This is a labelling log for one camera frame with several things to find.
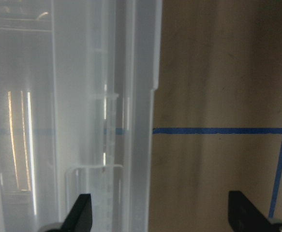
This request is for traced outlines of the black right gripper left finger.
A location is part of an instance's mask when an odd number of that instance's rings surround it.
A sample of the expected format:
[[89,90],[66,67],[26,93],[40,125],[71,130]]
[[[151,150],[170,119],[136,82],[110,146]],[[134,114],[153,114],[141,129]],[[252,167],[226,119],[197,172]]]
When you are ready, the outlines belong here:
[[63,222],[61,232],[90,232],[93,224],[90,194],[80,194]]

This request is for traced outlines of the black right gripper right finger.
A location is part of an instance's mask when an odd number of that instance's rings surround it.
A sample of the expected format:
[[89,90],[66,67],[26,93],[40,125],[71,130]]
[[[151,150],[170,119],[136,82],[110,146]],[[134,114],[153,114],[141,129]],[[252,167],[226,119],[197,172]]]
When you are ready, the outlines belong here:
[[228,222],[234,232],[272,232],[271,223],[241,191],[228,193]]

